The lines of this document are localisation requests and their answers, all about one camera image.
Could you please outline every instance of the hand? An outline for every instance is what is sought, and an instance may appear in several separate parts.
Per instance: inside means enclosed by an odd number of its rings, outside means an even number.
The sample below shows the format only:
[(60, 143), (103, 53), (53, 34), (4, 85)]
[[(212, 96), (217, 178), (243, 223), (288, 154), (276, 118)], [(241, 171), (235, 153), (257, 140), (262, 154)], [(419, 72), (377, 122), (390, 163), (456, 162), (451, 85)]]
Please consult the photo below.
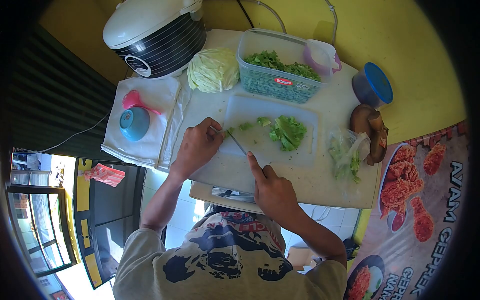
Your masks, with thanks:
[(187, 129), (177, 154), (177, 160), (170, 167), (170, 174), (180, 180), (187, 180), (196, 170), (208, 163), (218, 151), (225, 133), (217, 133), (222, 126), (212, 118)]
[(252, 152), (247, 158), (255, 177), (255, 202), (268, 217), (293, 232), (296, 220), (308, 216), (297, 202), (292, 183), (279, 178), (271, 165), (262, 169)]

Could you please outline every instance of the red striped bag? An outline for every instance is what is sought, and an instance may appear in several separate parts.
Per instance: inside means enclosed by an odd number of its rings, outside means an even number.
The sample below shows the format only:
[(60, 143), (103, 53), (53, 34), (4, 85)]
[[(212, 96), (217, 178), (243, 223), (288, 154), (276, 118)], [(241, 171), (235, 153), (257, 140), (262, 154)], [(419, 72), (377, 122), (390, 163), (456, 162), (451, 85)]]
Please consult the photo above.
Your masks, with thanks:
[(125, 178), (125, 172), (98, 164), (90, 171), (85, 171), (84, 177), (87, 181), (90, 181), (90, 179), (93, 178), (96, 181), (116, 187), (120, 181)]

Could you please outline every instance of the t-shirt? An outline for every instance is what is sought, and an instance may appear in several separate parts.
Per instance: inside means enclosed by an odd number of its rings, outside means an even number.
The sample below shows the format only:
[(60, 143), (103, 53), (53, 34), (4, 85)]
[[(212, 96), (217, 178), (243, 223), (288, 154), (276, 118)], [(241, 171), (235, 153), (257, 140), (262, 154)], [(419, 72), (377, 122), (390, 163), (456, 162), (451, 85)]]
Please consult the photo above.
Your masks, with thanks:
[(147, 228), (124, 248), (113, 293), (123, 299), (342, 299), (345, 267), (324, 261), (305, 275), (285, 258), (280, 226), (263, 215), (204, 217), (181, 247), (166, 251)]

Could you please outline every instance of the white cutting board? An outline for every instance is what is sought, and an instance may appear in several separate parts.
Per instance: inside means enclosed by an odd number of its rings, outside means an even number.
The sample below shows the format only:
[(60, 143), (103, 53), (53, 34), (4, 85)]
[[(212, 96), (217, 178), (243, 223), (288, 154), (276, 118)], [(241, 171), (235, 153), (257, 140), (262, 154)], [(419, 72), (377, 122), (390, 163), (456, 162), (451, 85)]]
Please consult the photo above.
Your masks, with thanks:
[[(267, 117), (272, 124), (275, 124), (275, 119), (281, 115), (295, 117), (297, 122), (301, 122), (307, 127), (307, 133), (297, 150), (281, 151), (281, 142), (273, 142), (270, 139), (270, 125), (262, 127), (257, 123), (258, 117)], [(318, 115), (314, 112), (287, 104), (231, 96), (228, 102), (223, 130), (228, 130), (230, 127), (235, 128), (235, 131), (232, 133), (233, 136), (246, 152), (253, 152), (260, 165), (282, 163), (299, 167), (313, 167), (319, 140), (318, 119)], [(240, 131), (240, 124), (246, 122), (252, 124), (253, 128)], [(245, 156), (231, 138), (227, 138), (219, 150), (225, 154)]]

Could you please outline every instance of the knife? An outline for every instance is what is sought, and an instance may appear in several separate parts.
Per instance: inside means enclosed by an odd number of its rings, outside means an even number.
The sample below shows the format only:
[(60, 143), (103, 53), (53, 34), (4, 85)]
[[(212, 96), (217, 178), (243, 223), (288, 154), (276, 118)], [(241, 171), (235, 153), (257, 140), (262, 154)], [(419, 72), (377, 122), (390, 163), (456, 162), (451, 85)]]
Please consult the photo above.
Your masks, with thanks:
[(235, 142), (235, 144), (237, 144), (237, 146), (240, 148), (240, 150), (243, 152), (243, 154), (245, 154), (245, 156), (247, 156), (247, 153), (245, 152), (245, 150), (243, 149), (243, 147), (240, 145), (240, 143), (237, 141), (236, 138), (233, 137), (232, 133), (230, 131), (228, 131), (228, 134), (230, 134), (230, 137), (232, 138), (232, 140)]

